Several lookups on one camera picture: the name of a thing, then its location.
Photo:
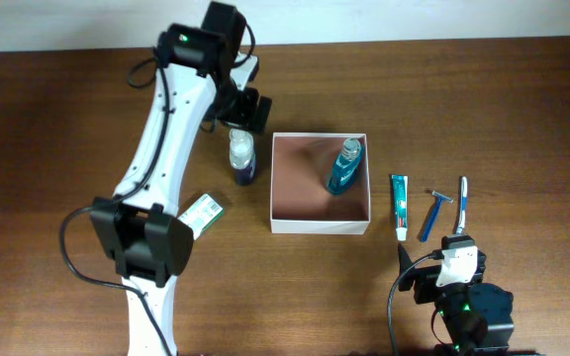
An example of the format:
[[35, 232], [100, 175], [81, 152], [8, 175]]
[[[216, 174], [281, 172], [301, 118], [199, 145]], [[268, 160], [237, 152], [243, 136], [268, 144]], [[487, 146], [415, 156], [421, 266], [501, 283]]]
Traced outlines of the clear spray bottle dark liquid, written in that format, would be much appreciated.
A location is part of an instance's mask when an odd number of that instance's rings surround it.
[[246, 131], [230, 130], [230, 163], [239, 185], [249, 185], [256, 171], [253, 136]]

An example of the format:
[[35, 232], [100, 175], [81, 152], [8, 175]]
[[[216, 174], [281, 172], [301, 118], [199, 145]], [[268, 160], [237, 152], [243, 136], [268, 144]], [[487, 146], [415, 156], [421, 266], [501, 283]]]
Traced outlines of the teal Listerine mouthwash bottle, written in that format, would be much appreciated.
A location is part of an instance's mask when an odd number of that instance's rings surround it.
[[341, 195], [353, 185], [362, 152], [362, 144], [357, 138], [351, 137], [343, 142], [327, 183], [327, 189], [331, 194]]

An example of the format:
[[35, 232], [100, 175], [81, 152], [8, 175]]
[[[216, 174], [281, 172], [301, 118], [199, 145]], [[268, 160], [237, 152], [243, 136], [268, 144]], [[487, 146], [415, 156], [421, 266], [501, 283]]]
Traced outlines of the green white Dettol soap box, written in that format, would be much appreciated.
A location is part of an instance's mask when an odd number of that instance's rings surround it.
[[193, 231], [197, 240], [224, 212], [224, 208], [209, 194], [203, 194], [182, 215], [179, 220]]

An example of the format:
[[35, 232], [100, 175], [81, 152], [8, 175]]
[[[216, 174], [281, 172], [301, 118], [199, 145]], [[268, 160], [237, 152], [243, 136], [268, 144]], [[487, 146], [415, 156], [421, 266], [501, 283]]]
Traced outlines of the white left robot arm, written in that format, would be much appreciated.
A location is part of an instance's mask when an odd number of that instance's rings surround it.
[[213, 1], [200, 27], [172, 24], [153, 50], [155, 97], [130, 168], [90, 220], [128, 297], [129, 354], [175, 355], [174, 292], [194, 243], [178, 217], [182, 178], [203, 122], [263, 132], [271, 101], [249, 87], [257, 56], [242, 54], [249, 27]]

